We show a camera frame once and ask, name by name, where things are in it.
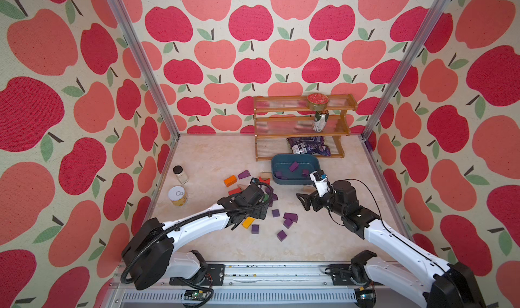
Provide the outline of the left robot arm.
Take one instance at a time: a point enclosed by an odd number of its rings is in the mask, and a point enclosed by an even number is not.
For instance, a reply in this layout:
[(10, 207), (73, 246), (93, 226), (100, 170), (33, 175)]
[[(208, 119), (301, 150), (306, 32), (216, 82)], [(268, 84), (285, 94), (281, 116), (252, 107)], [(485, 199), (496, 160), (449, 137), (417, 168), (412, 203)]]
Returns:
[(226, 228), (235, 230), (247, 218), (265, 219), (273, 188), (253, 178), (245, 190), (224, 197), (199, 213), (161, 223), (157, 218), (144, 222), (122, 251), (125, 263), (120, 281), (144, 290), (164, 275), (191, 279), (203, 268), (197, 252), (176, 252), (188, 243)]

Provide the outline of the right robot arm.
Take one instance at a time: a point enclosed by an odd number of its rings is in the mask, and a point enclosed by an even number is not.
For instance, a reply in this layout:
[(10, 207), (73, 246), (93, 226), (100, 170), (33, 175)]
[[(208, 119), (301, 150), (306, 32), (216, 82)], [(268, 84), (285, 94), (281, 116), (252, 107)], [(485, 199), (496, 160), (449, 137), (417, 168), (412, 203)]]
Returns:
[(349, 278), (359, 286), (359, 307), (373, 307), (374, 290), (366, 286), (379, 283), (414, 302), (419, 307), (485, 307), (473, 271), (462, 263), (451, 264), (389, 227), (382, 218), (359, 204), (356, 189), (347, 180), (334, 183), (324, 178), (314, 182), (317, 190), (298, 194), (306, 211), (326, 209), (337, 214), (347, 230), (379, 247), (399, 264), (395, 267), (376, 253), (365, 250), (356, 255), (346, 271), (330, 267), (334, 276)]

